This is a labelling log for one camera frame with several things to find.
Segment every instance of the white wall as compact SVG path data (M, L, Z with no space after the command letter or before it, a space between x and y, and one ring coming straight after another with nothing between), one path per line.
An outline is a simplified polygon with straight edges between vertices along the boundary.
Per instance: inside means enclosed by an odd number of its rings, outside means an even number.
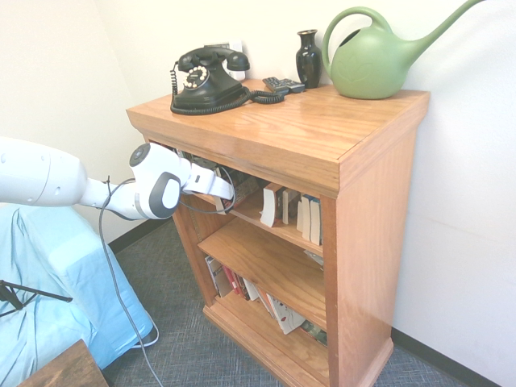
M132 177L144 140L127 119L134 105L91 0L0 0L0 136L79 157L90 177ZM76 208L97 229L98 210ZM106 213L106 241L139 222Z
M320 44L340 11L363 5L417 39L461 0L95 3L140 103L169 94L173 62L206 42L240 37L250 77L296 79L297 31L317 28ZM275 15L286 16L276 23ZM516 386L515 16L510 0L476 5L410 71L405 88L432 95L418 133L394 321L504 386ZM342 22L333 47L366 24Z

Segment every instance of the black tripod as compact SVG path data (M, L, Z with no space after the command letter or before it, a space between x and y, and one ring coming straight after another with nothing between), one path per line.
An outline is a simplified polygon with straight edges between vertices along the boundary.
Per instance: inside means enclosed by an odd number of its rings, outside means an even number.
M18 299L18 296L16 296L16 292L14 291L14 289L25 290L25 291L31 292L33 294L30 296L30 298L28 300L26 300L24 303L22 303ZM70 297L63 297L58 294L47 293L42 290L28 288L26 286L21 286L21 285L16 285L16 284L11 284L10 282L5 282L4 280L0 280L0 301L10 302L12 304L12 306L14 307L13 310L10 310L6 313L0 314L0 317L14 313L16 310L23 309L23 307L26 306L30 301L32 301L35 298L35 296L37 296L38 294L40 294L42 296L46 296L46 297L56 298L58 300L65 301L65 302L70 302L73 300L73 298L70 298Z

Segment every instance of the wood grain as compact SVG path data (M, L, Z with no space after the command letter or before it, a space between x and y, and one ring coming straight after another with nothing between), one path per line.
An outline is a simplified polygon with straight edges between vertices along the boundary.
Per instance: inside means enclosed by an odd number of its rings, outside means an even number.
M286 385L329 385L327 349L299 328L284 335L259 302L230 293L204 313Z
M257 80L246 85L263 89ZM127 111L147 141L321 199L324 249L306 246L290 227L264 228L259 197L218 218L184 209L175 215L206 316L286 385L371 387L393 350L414 139L429 97L402 90L384 100L356 100L327 85L274 106L247 103L207 116L172 114L170 96ZM303 248L323 254L324 274L302 260ZM273 345L278 338L264 328L267 312L215 297L205 253L325 329L327 350L298 356L297 340Z
M203 199L208 202L212 202L213 198L206 195L202 195ZM234 210L230 211L230 214L237 216L250 224L261 228L271 234L277 235L284 240L288 240L290 243L304 248L310 252L313 252L319 256L323 256L323 246L319 246L315 243L310 242L302 237L302 233L296 228L296 224L291 222L290 224L284 224L279 222L274 227L269 227L260 221L261 211L264 208L264 194L263 191L257 191L252 194L249 198L246 198L244 202L240 203Z
M263 89L257 80L245 85ZM165 96L128 109L127 115L148 139L308 194L336 198L342 155L427 95L402 90L385 100L365 101L342 97L325 85L276 105L247 103L203 116L173 114L171 97Z
M323 272L299 247L240 218L198 246L326 330Z
M195 196L183 195L181 200L193 208L204 211L214 210L214 206ZM230 214L222 216L194 212L183 205L179 205L173 215L177 233L185 248L190 267L199 285L204 302L208 306L212 304L214 297L217 295L217 290L214 287L210 271L204 260L206 254L197 245L233 218L234 216Z
M19 387L107 387L84 341L77 341Z
M322 211L337 214L323 225L325 243L335 246L325 249L328 351L335 385L365 387L362 381L373 384L376 379L367 375L380 372L371 364L390 340L415 133L407 134L336 201L322 199Z

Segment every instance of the coiled telephone cord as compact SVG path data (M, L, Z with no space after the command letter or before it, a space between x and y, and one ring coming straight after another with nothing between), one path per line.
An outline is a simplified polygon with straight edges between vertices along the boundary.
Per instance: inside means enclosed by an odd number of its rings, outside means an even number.
M174 64L174 68L170 70L170 78L172 81L172 99L177 95L177 75L176 75L177 62ZM233 102L225 103L221 106L208 107L206 109L179 109L172 104L170 110L173 113L184 114L184 115L204 115L219 113L221 111L235 109L236 107L242 106L245 102L251 100L256 103L262 103L270 105L273 103L282 102L285 100L285 96L279 93L269 93L268 91L254 90L251 91L247 87L243 86L244 94L242 97L234 100Z

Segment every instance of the gray carpet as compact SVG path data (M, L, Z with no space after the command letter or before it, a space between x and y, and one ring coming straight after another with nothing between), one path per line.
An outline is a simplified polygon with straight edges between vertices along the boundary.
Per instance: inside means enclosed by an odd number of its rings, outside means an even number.
M172 221L117 254L120 265L160 329L148 358L165 387L282 387L267 370L202 314L203 301ZM140 350L104 370L116 386L158 385ZM395 347L375 387L460 387Z

